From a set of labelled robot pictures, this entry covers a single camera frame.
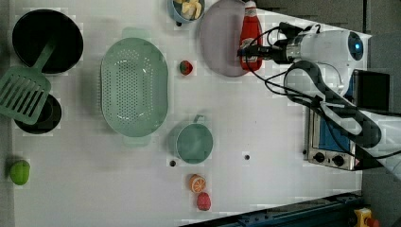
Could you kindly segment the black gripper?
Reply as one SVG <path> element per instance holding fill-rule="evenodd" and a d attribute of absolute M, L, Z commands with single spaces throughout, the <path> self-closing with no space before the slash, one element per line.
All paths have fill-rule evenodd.
<path fill-rule="evenodd" d="M 237 50 L 238 57 L 257 57 L 262 59 L 271 59 L 277 64 L 291 64 L 294 59 L 287 54 L 288 46 L 278 45 L 270 48 L 269 46 L 252 45 Z"/>

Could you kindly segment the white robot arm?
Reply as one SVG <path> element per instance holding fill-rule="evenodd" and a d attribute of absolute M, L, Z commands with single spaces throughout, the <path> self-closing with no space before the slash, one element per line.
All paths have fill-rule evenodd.
<path fill-rule="evenodd" d="M 359 108 L 344 97 L 364 56 L 364 43 L 356 32 L 301 31 L 271 46 L 252 39 L 238 48 L 237 55 L 286 64 L 279 86 L 282 96 L 325 119 L 395 177 L 401 175 L 400 115 Z"/>

